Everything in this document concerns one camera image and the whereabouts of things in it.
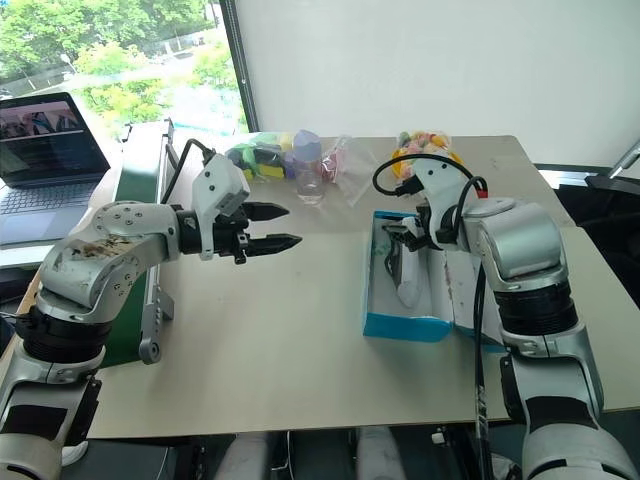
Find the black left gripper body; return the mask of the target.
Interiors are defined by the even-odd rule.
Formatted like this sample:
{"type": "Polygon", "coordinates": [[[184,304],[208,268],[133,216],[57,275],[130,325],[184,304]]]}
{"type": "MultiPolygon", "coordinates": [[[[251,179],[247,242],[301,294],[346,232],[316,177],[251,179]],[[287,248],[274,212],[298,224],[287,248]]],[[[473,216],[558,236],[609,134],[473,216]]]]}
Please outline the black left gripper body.
{"type": "Polygon", "coordinates": [[[232,214],[220,213],[212,227],[214,254],[219,257],[232,257],[236,265],[247,260],[249,236],[245,230],[249,227],[249,219],[241,204],[232,214]]]}

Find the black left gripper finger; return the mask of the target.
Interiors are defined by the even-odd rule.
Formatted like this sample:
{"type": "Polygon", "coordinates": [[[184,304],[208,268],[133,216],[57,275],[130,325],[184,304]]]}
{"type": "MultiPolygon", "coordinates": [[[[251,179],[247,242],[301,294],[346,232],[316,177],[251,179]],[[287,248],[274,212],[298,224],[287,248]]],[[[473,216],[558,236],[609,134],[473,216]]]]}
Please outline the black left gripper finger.
{"type": "Polygon", "coordinates": [[[247,255],[275,255],[293,248],[301,241],[301,237],[286,233],[268,234],[262,238],[250,238],[247,246],[247,255]]]}
{"type": "Polygon", "coordinates": [[[289,210],[271,202],[245,202],[244,214],[250,221],[261,222],[286,216],[289,210]]]}

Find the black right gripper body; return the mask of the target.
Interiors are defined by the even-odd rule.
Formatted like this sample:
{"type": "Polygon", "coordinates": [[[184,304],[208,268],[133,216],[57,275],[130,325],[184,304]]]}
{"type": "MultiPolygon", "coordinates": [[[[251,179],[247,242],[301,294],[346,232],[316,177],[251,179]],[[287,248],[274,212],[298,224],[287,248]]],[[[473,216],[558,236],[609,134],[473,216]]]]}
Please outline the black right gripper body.
{"type": "Polygon", "coordinates": [[[431,208],[427,202],[423,202],[416,206],[416,214],[407,218],[406,226],[415,236],[425,237],[423,248],[434,249],[434,242],[429,230],[430,220],[431,208]]]}

